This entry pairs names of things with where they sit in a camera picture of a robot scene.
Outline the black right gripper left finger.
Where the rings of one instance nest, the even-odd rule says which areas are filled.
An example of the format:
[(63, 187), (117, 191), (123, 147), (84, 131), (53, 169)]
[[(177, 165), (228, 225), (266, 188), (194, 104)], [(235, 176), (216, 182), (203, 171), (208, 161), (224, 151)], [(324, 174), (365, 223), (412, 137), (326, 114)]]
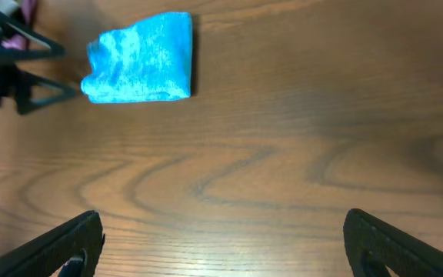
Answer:
[(99, 214), (87, 211), (1, 256), (0, 277), (92, 277), (104, 243)]

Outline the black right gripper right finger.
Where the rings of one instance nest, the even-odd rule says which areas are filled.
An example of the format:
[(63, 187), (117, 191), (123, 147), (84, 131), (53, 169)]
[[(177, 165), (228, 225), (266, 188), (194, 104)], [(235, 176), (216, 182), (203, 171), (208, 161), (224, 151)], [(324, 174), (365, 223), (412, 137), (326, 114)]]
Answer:
[(354, 276), (443, 276), (443, 252), (361, 209), (343, 225), (345, 252)]

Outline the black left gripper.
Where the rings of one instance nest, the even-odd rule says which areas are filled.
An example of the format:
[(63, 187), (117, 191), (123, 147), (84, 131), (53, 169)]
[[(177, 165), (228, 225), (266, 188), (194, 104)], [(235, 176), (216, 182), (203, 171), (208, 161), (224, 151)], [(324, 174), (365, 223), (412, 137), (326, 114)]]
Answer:
[[(29, 72), (21, 72), (18, 77), (16, 62), (61, 56), (64, 55), (65, 49), (57, 42), (34, 32), (26, 25), (16, 21), (17, 18), (18, 9), (16, 7), (0, 7), (0, 105), (4, 97), (11, 95), (11, 90), (14, 86), (16, 108), (20, 115), (27, 115), (40, 108), (74, 98), (75, 90), (68, 85), (57, 83)], [(47, 50), (23, 51), (5, 48), (2, 45), (3, 41), (12, 37), (15, 33), (45, 46)], [(58, 94), (48, 98), (35, 99), (32, 97), (32, 88), (34, 86), (52, 88), (58, 91)]]

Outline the blue microfiber cloth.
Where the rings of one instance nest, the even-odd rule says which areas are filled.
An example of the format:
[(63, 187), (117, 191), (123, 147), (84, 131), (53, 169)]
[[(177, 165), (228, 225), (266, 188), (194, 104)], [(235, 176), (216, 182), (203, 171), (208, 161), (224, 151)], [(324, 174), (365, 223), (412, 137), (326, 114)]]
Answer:
[(103, 32), (87, 45), (92, 72), (81, 90), (95, 104), (173, 102), (192, 94), (193, 24), (165, 12)]

